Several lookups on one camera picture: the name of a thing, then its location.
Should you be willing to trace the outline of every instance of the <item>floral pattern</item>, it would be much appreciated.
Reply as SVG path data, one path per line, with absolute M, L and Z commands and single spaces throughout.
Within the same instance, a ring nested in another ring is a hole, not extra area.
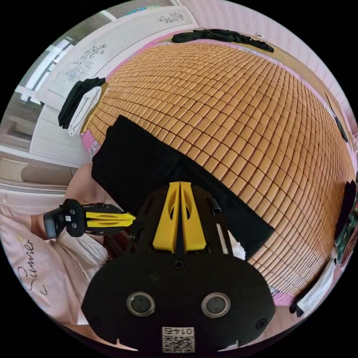
M 96 153 L 98 152 L 98 150 L 101 148 L 101 145 L 94 139 L 93 142 L 91 143 L 88 152 L 89 152 L 89 157 L 91 159 L 93 159 L 93 157 L 96 155 Z
M 161 16 L 159 21 L 165 23 L 178 22 L 179 20 L 184 20 L 184 16 L 179 12 L 170 12 L 169 16 Z
M 77 82 L 85 77 L 88 71 L 93 67 L 93 62 L 90 60 L 93 60 L 96 55 L 104 54 L 106 47 L 106 44 L 100 46 L 94 45 L 89 50 L 85 51 L 80 59 L 73 63 L 75 66 L 65 73 L 68 81 Z

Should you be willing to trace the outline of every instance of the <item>bamboo mat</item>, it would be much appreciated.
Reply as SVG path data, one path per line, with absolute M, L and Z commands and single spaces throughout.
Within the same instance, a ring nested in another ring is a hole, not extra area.
M 295 295 L 325 264 L 355 175 L 335 121 L 291 73 L 227 46 L 152 47 L 109 79 L 88 124 L 99 143 L 120 114 L 195 160 L 274 227 L 249 261 L 270 286 Z

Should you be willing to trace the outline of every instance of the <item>qr code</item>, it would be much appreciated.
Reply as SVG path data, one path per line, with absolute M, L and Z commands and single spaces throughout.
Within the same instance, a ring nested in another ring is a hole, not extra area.
M 194 336 L 163 336 L 164 353 L 194 353 Z

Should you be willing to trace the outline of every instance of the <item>screw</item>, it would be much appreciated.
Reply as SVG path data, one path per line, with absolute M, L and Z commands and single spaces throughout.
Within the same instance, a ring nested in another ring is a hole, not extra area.
M 181 269 L 183 269 L 184 268 L 184 266 L 185 266 L 185 264 L 184 264 L 184 262 L 182 261 L 182 260 L 176 260 L 176 261 L 174 261 L 174 268 L 176 269 L 176 270 L 181 270 Z
M 263 318 L 262 320 L 256 323 L 256 329 L 262 329 L 266 326 L 266 324 L 267 324 L 267 319 Z

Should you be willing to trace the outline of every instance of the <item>white folded cloth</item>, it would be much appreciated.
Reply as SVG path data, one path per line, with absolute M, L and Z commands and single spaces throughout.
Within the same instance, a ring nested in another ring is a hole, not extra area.
M 337 258 L 336 249 L 333 248 L 331 258 L 324 268 L 321 277 L 316 284 L 308 291 L 308 293 L 297 302 L 297 306 L 304 312 L 303 317 L 306 317 L 321 301 L 323 296 L 328 291 L 333 281 L 333 272 L 335 270 Z
M 74 136 L 79 134 L 85 119 L 87 118 L 89 112 L 97 104 L 101 97 L 102 88 L 94 87 L 87 93 L 85 93 L 70 121 L 68 127 L 68 134 Z

